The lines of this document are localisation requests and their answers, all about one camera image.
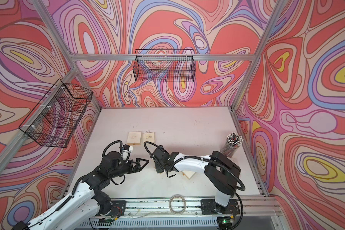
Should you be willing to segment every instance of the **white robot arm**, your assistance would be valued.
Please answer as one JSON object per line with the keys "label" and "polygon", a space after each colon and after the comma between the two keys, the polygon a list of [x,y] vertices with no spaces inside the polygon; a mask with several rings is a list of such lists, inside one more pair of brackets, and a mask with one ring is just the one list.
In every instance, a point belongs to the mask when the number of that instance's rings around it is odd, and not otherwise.
{"label": "white robot arm", "polygon": [[[156,149],[151,153],[146,144],[154,145]],[[227,159],[223,154],[214,151],[207,156],[187,156],[178,152],[169,154],[162,145],[146,141],[144,146],[151,158],[154,160],[156,172],[171,171],[193,171],[204,173],[209,180],[217,188],[215,202],[221,207],[226,207],[232,196],[236,193],[236,189],[245,190],[244,184],[239,179],[240,168],[232,161]]]}
{"label": "white robot arm", "polygon": [[[115,143],[120,143],[120,152],[106,154],[106,150]],[[114,141],[103,151],[101,163],[92,172],[79,178],[71,193],[28,223],[17,223],[12,230],[73,230],[87,218],[109,214],[111,198],[102,189],[110,181],[116,184],[113,181],[115,177],[140,172],[149,162],[140,158],[135,162],[128,160],[132,150],[129,145],[122,146],[120,140]]]}

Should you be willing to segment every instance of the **white table surface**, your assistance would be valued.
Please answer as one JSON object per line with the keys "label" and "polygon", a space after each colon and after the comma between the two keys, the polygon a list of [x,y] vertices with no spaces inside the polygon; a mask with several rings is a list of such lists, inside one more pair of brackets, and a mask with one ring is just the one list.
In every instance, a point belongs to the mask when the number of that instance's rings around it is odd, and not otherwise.
{"label": "white table surface", "polygon": [[[69,191],[77,179],[91,172],[100,164],[102,151],[115,140],[126,144],[128,132],[155,132],[155,143],[163,145],[167,152],[180,152],[193,156],[210,155],[220,151],[226,136],[235,132],[228,108],[106,108],[95,124],[94,130],[80,160]],[[106,153],[119,151],[119,144],[111,146]],[[181,172],[167,178],[166,173],[157,174],[154,162],[143,144],[133,146],[129,159],[143,158],[149,164],[138,173],[127,174],[121,185],[110,183],[103,191],[111,198],[156,198],[183,196],[214,196],[216,188],[204,174],[196,173],[188,180]],[[246,190],[239,195],[259,195],[244,150],[240,147],[233,156],[241,168],[239,178]],[[115,178],[119,183],[123,177]]]}

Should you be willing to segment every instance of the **psychedelic wall mural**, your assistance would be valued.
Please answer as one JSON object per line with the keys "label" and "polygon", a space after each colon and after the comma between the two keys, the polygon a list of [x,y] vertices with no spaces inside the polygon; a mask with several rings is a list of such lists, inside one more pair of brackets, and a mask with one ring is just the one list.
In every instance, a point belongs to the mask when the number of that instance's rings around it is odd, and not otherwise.
{"label": "psychedelic wall mural", "polygon": [[[137,48],[192,48],[198,54],[253,54],[271,1],[46,2],[72,53],[133,54]],[[102,107],[229,106],[249,62],[196,62],[196,82],[134,82],[131,61],[77,63]]]}
{"label": "psychedelic wall mural", "polygon": [[199,54],[230,53],[243,47],[254,53],[274,4],[269,0],[44,3],[70,51],[95,54],[130,54],[161,43],[190,47]]}
{"label": "psychedelic wall mural", "polygon": [[78,61],[101,107],[229,106],[248,61],[208,61],[194,82],[136,82],[132,61]]}
{"label": "psychedelic wall mural", "polygon": [[291,229],[345,229],[345,1],[289,1],[235,108]]}
{"label": "psychedelic wall mural", "polygon": [[[30,0],[0,2],[0,152],[69,66]],[[68,148],[28,139],[0,175],[0,229],[46,210],[60,195],[96,117],[87,108]]]}

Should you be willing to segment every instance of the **wire mesh basket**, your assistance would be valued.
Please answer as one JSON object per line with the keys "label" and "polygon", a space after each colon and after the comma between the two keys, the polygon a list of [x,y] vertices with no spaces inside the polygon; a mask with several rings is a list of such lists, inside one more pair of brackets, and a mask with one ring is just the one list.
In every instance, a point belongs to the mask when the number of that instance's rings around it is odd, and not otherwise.
{"label": "wire mesh basket", "polygon": [[194,82],[193,49],[136,49],[136,81]]}
{"label": "wire mesh basket", "polygon": [[19,129],[41,146],[65,148],[86,112],[92,95],[91,90],[82,86],[63,83],[28,128],[23,130],[19,126]]}

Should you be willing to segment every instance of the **pencil cup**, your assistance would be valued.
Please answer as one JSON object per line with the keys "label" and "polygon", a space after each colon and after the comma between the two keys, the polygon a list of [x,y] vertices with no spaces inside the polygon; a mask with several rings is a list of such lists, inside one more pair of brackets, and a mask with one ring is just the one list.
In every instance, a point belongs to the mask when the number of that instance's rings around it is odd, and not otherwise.
{"label": "pencil cup", "polygon": [[240,145],[235,145],[235,146],[231,146],[227,143],[227,141],[225,141],[225,144],[221,147],[220,152],[230,158],[234,155],[234,153],[238,150],[238,148],[240,147]]}

